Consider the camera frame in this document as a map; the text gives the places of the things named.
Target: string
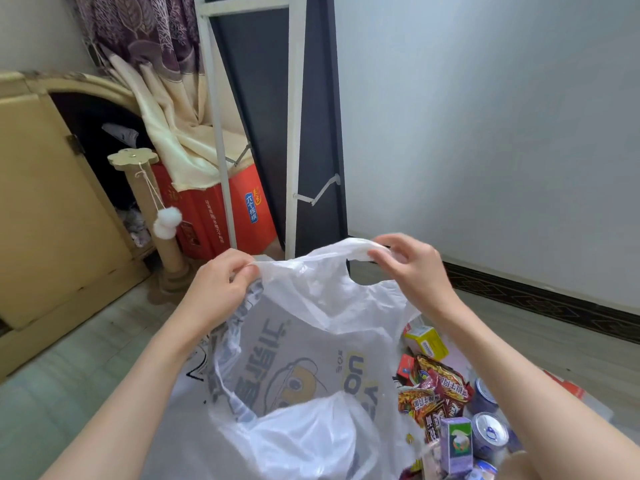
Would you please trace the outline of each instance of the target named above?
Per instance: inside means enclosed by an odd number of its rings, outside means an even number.
[[[151,193],[151,200],[154,201],[154,205],[156,206],[156,210],[160,211],[160,208],[158,207],[158,204],[156,203],[156,199],[158,202],[160,202],[160,206],[162,206],[162,208],[164,209],[164,203],[162,202],[162,198],[160,197],[160,195],[158,195],[158,192],[156,190],[156,188],[154,187],[154,185],[151,183],[151,180],[149,180],[149,176],[147,175],[147,172],[145,171],[144,168],[142,168],[142,163],[138,163],[138,166],[140,167],[140,171],[137,171],[135,174],[136,178],[139,178],[140,175],[142,175],[142,177],[144,177],[145,182],[147,183],[147,186],[149,187],[149,192]]]

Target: small box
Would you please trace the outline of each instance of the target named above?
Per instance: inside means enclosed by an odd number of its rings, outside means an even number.
[[[398,365],[398,375],[409,379],[414,361],[415,359],[411,355],[403,354],[400,359],[400,365]]]
[[[458,475],[473,469],[470,419],[441,418],[440,467],[449,475]]]
[[[420,323],[415,326],[412,324],[411,327],[405,327],[403,340],[414,354],[426,355],[434,360],[442,360],[449,355],[449,350],[442,343],[434,327]]]

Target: forearm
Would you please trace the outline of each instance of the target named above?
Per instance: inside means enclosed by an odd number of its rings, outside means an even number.
[[[135,480],[163,416],[190,343],[169,322],[149,342],[112,395],[42,480]]]
[[[437,323],[487,384],[542,478],[637,475],[640,450],[633,442],[498,337],[461,301],[441,312]]]

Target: plastic bag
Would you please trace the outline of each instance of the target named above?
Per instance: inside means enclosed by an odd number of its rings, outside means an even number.
[[[346,268],[373,247],[257,263],[262,280],[211,334],[210,418],[261,478],[395,480],[419,457],[392,380],[418,311],[396,282],[361,286]]]

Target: curtain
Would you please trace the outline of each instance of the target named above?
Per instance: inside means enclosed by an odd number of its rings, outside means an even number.
[[[193,0],[67,1],[86,44],[135,94],[176,190],[219,183]],[[235,161],[246,137],[223,131],[223,139],[227,158]],[[248,152],[239,165],[228,163],[228,169],[233,175],[252,163]]]

